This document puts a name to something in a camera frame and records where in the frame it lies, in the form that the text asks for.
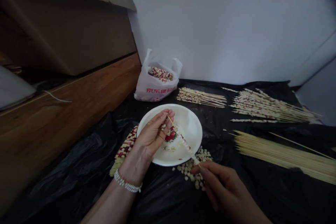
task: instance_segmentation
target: forearm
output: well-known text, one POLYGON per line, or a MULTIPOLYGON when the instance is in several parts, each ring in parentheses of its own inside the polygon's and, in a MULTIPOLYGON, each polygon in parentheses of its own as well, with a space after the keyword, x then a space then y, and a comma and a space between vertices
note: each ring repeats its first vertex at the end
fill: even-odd
MULTIPOLYGON (((126 182, 140 186, 150 163, 145 147, 135 145, 125 158, 119 174, 126 182)), ((113 179, 81 223, 125 223, 135 196, 136 193, 126 190, 113 179)))

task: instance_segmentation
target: cardboard box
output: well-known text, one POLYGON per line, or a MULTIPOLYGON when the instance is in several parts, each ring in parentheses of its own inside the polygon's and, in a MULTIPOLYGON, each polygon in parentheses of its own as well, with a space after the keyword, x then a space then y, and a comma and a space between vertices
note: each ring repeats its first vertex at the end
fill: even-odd
POLYGON ((127 9, 98 0, 0 0, 0 51, 77 75, 136 51, 127 9))

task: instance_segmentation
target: bowl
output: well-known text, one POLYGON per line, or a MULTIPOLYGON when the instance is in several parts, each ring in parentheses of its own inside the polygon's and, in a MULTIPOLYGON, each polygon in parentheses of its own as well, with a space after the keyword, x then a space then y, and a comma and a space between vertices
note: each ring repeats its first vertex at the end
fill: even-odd
MULTIPOLYGON (((159 112, 164 109, 172 109, 175 112, 174 124, 187 141, 195 154, 202 142, 202 126, 197 116, 190 109, 177 104, 164 104, 150 110, 140 121, 137 137, 145 125, 159 112)), ((187 162, 191 158, 186 148, 180 144, 174 152, 162 150, 160 147, 154 154, 153 163, 161 166, 176 166, 187 162)))

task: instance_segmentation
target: beaded bracelet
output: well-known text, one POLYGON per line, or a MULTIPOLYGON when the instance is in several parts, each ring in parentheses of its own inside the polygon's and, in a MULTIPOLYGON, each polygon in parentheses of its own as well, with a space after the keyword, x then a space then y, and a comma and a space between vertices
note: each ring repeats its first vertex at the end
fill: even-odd
POLYGON ((125 180, 120 176, 119 174, 119 169, 117 169, 114 173, 114 179, 115 181, 120 185, 126 188, 126 190, 130 191, 131 193, 137 193, 137 192, 141 192, 141 187, 142 187, 142 183, 141 186, 136 187, 135 185, 132 185, 130 183, 126 183, 125 180))

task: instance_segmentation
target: white plastic bag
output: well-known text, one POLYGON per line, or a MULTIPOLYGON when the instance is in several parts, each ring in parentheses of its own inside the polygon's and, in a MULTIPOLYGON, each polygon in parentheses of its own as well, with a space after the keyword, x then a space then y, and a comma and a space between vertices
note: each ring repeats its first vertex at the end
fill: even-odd
POLYGON ((143 62, 141 73, 136 85, 136 91, 134 98, 144 102, 158 102, 168 96, 172 91, 177 88, 179 82, 180 73, 182 70, 182 63, 178 59, 174 59, 173 65, 170 68, 161 65, 155 61, 156 57, 151 54, 151 49, 147 49, 147 56, 143 62), (172 81, 162 82, 158 78, 155 78, 148 74, 148 67, 158 67, 165 71, 168 71, 174 75, 172 81))

